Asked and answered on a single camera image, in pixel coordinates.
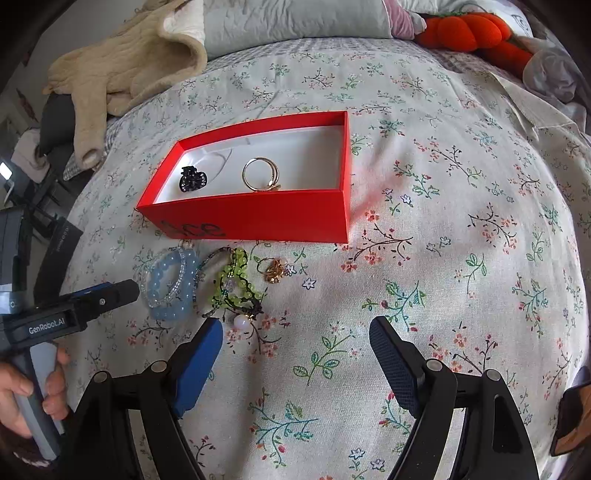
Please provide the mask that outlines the orange pumpkin plush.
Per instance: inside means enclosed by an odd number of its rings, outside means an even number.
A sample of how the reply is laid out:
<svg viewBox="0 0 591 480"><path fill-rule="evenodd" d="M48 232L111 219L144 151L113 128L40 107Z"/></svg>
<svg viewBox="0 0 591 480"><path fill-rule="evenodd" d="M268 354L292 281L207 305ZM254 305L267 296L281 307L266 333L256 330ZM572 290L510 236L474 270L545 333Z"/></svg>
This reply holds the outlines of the orange pumpkin plush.
<svg viewBox="0 0 591 480"><path fill-rule="evenodd" d="M513 31L497 15L464 13L425 20L426 29L415 41L428 49L476 53L517 78L522 78L533 54L511 42Z"/></svg>

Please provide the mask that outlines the black booklet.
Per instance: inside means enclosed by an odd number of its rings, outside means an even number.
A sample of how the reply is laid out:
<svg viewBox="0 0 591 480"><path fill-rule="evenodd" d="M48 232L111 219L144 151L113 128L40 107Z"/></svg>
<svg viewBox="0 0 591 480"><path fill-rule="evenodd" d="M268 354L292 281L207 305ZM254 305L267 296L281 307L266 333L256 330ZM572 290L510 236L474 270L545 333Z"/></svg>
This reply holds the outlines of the black booklet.
<svg viewBox="0 0 591 480"><path fill-rule="evenodd" d="M36 305L48 304L59 297L68 265L82 234L64 217L56 222L33 289Z"/></svg>

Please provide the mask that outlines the black flower hair clip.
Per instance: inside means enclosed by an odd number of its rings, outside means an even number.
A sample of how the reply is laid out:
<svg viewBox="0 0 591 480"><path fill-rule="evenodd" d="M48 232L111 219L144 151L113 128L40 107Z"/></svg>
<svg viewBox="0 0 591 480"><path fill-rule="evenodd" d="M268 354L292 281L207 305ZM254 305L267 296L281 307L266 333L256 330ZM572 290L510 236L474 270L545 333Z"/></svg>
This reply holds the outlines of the black flower hair clip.
<svg viewBox="0 0 591 480"><path fill-rule="evenodd" d="M181 192L193 192L204 188L207 185L207 175L192 165L181 169L181 176L178 186Z"/></svg>

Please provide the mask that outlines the crumpled grey clothes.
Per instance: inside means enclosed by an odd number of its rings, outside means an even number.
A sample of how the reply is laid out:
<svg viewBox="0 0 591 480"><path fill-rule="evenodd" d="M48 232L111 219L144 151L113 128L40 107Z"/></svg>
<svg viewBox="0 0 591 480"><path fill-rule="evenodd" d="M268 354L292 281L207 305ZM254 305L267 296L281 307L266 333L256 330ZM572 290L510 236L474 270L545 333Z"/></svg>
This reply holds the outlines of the crumpled grey clothes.
<svg viewBox="0 0 591 480"><path fill-rule="evenodd" d="M520 41L532 53L523 71L526 88L583 126L590 112L590 85L570 54L549 40Z"/></svg>

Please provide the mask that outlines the gold spiral bangle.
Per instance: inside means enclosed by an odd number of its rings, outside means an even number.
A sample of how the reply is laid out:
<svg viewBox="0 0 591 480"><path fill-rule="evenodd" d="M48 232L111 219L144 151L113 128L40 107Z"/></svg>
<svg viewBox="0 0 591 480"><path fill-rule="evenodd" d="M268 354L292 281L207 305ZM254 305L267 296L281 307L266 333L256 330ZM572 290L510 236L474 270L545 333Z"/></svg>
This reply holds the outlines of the gold spiral bangle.
<svg viewBox="0 0 591 480"><path fill-rule="evenodd" d="M279 190L280 169L269 158L253 157L242 168L242 182L252 192Z"/></svg>

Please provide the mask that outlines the smartphone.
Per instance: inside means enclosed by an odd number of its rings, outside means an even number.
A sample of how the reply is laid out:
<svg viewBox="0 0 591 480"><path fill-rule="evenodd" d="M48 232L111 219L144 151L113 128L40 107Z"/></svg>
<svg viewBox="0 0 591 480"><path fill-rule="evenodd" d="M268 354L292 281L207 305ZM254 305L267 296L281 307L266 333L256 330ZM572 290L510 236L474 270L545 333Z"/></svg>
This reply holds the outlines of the smartphone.
<svg viewBox="0 0 591 480"><path fill-rule="evenodd" d="M590 445L591 385L589 382L567 389L560 402L552 440L552 456L568 454Z"/></svg>

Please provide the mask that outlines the grey pillow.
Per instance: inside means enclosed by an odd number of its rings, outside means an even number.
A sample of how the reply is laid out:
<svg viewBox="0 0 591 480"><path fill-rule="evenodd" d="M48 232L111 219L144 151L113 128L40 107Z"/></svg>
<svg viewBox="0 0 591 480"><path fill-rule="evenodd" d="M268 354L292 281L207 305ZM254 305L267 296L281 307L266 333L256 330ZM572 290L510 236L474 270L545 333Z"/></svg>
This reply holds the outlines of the grey pillow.
<svg viewBox="0 0 591 480"><path fill-rule="evenodd" d="M397 1L206 1L204 28L211 59L301 38L415 37L414 18Z"/></svg>

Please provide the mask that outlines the beige fleece blanket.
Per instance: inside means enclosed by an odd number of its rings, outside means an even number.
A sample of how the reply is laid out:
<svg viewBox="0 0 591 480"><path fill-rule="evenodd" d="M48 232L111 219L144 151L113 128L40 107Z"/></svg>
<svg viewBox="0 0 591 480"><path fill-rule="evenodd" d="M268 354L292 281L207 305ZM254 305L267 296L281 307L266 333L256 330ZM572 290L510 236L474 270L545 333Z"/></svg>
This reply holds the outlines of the beige fleece blanket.
<svg viewBox="0 0 591 480"><path fill-rule="evenodd" d="M103 159L107 117L121 117L204 71L204 2L147 1L110 37L66 53L48 69L46 95L69 95L82 170Z"/></svg>

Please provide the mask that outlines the floral bed sheet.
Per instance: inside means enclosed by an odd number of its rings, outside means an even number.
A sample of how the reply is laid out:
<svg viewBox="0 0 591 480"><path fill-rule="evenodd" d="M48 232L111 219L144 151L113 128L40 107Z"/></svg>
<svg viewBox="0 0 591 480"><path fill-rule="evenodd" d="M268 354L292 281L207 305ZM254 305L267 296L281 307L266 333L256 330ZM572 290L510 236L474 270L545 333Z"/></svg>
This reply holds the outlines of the floral bed sheet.
<svg viewBox="0 0 591 480"><path fill-rule="evenodd" d="M479 58L396 40L300 40L211 62L107 130L70 220L64 287L139 279L170 241L135 209L173 144L257 118L345 110L345 244L243 244L263 312L224 345L182 422L211 479L384 479L413 425L370 348L387 317L456 372L498 370L539 474L589 362L590 140Z"/></svg>

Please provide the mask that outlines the red jewelry box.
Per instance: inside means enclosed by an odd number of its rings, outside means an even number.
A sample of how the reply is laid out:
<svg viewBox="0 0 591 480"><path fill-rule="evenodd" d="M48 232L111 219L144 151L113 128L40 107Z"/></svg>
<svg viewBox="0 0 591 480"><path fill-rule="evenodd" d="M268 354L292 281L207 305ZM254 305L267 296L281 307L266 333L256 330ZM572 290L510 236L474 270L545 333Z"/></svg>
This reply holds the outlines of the red jewelry box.
<svg viewBox="0 0 591 480"><path fill-rule="evenodd" d="M174 143L136 209L173 239L345 243L345 111L247 121Z"/></svg>

